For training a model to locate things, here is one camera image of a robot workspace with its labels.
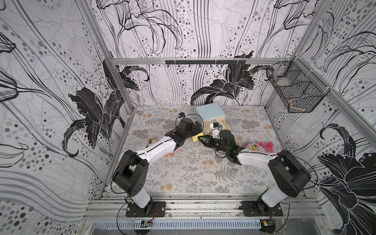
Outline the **yellow sticky notes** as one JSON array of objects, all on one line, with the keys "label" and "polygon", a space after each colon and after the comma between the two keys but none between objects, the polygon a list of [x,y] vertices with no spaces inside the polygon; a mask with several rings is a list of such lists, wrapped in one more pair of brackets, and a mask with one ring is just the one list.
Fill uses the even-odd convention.
[{"label": "yellow sticky notes", "polygon": [[199,134],[197,134],[197,135],[193,136],[193,137],[192,137],[192,140],[193,140],[193,142],[196,142],[196,141],[198,141],[198,138],[199,138],[199,137],[201,137],[201,136],[203,136],[203,135],[204,135],[204,133],[203,133],[203,132],[201,132],[201,133],[199,133]]}]

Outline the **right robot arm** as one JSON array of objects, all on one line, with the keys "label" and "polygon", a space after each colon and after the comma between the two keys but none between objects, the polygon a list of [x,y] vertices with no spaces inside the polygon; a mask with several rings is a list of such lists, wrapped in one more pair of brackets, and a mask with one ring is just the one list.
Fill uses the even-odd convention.
[{"label": "right robot arm", "polygon": [[231,163],[270,170],[276,185],[258,198],[259,208],[271,209],[289,197],[296,198],[311,180],[308,170],[287,150],[278,153],[253,151],[237,145],[229,130],[221,131],[217,137],[199,136],[198,140],[205,147],[224,154]]}]

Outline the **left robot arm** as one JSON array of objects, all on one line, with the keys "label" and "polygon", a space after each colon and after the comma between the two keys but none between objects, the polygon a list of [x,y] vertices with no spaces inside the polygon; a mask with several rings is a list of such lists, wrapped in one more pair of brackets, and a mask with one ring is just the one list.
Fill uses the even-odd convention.
[{"label": "left robot arm", "polygon": [[202,133],[202,129],[199,121],[181,117],[179,124],[156,143],[143,150],[124,152],[111,182],[120,187],[139,208],[148,208],[152,202],[144,188],[148,168],[163,156],[176,151],[187,139]]}]

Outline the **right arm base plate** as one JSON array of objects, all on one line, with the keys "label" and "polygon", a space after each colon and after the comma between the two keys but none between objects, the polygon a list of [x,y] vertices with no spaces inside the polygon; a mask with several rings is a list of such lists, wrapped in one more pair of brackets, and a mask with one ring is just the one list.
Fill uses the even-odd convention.
[{"label": "right arm base plate", "polygon": [[243,211],[246,217],[265,216],[273,218],[284,215],[280,204],[271,208],[257,201],[241,201],[239,210]]}]

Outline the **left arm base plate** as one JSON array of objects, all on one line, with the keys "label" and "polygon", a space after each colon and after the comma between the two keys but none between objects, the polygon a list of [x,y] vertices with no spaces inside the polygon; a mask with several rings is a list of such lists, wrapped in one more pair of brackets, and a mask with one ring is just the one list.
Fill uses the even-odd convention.
[{"label": "left arm base plate", "polygon": [[135,203],[130,203],[126,209],[126,217],[134,218],[159,218],[165,216],[166,202],[150,201],[145,208]]}]

